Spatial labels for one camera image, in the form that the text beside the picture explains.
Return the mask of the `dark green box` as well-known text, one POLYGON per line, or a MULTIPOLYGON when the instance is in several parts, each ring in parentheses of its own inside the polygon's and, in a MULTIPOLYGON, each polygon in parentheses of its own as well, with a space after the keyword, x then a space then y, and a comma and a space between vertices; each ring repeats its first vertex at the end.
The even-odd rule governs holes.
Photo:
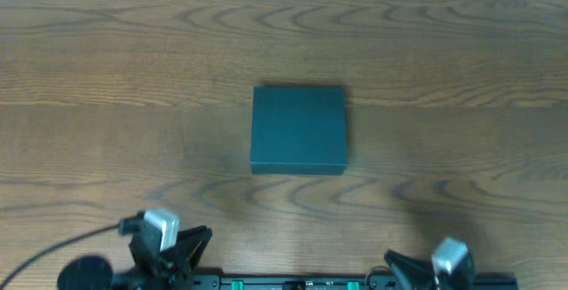
POLYGON ((258 175, 342 175, 348 165, 345 90, 255 87, 249 164, 258 175))

